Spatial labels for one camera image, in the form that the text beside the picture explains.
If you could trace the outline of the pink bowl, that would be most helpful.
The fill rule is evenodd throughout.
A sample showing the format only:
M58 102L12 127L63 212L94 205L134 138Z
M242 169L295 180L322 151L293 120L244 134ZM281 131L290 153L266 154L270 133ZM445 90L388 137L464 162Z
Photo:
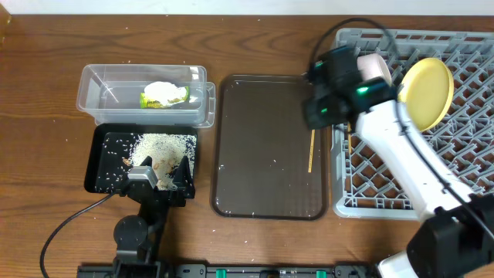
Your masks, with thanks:
M363 78L363 81L374 78L382 78L388 85L392 85L391 73L384 59L376 54L368 54L357 58L357 68Z

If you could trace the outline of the yellow plate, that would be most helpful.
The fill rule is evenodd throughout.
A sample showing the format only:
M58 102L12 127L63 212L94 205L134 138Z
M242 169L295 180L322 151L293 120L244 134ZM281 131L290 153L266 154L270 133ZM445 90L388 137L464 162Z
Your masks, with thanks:
M401 81L398 99L420 131L436 126L446 115L454 94L454 79L449 68L436 58L414 64Z

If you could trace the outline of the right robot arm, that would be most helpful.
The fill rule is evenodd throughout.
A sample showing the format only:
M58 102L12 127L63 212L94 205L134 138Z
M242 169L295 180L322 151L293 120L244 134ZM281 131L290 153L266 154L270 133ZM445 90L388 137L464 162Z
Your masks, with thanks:
M310 129L350 123L388 167L421 223L404 251L377 264L381 277L461 277L493 261L493 198L478 197L420 135L382 77L366 80L348 47L312 56Z

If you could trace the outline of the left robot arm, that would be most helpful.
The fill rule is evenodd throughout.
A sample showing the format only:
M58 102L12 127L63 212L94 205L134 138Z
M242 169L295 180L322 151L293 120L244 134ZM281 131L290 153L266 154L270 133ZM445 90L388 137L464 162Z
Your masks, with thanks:
M181 159L172 183L175 190L157 188L152 158L132 167L113 190L140 204L136 215L123 217L113 230L117 254L111 266L79 266L78 277L167 277L173 268L157 258L167 214L171 207L184 207L195 197L188 157Z

